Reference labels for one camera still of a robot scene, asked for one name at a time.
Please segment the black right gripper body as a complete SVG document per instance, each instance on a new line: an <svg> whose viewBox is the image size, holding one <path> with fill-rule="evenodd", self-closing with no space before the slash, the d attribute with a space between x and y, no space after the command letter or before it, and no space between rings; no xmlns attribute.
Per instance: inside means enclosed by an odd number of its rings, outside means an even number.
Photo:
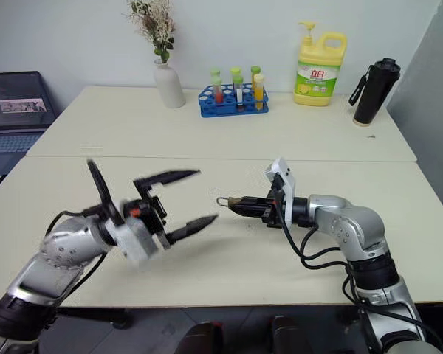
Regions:
<svg viewBox="0 0 443 354"><path fill-rule="evenodd" d="M271 183L270 191L266 196L268 207L264 210L261 220L269 228L281 228L281 219L278 216L278 210L283 214L284 208L284 181L279 175L276 175Z"/></svg>

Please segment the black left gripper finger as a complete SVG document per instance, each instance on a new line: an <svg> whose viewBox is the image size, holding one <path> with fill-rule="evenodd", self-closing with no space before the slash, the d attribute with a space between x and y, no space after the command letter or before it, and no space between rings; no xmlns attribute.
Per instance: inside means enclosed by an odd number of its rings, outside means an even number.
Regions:
<svg viewBox="0 0 443 354"><path fill-rule="evenodd" d="M212 222L214 222L214 220L217 219L218 216L219 216L218 214L208 215L197 218L193 221L189 221L182 228L167 233L166 239L169 242L169 244L172 246L176 242L200 232L205 227L212 224Z"/></svg>
<svg viewBox="0 0 443 354"><path fill-rule="evenodd" d="M184 178L191 177L201 173L200 170L168 170L156 175L152 175L145 178L137 178L133 180L134 186L137 192L140 194L141 199L149 201L151 199L150 191L155 184L171 184L180 181Z"/></svg>

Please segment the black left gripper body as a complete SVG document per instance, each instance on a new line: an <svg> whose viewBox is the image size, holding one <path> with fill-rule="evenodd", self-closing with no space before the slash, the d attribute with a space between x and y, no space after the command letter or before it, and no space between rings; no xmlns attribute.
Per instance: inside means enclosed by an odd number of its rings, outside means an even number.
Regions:
<svg viewBox="0 0 443 354"><path fill-rule="evenodd" d="M167 212L157 196L151 195L151 188L137 188L140 199L123 203L123 215L140 219L151 235L156 235L164 250L171 247L164 226Z"/></svg>

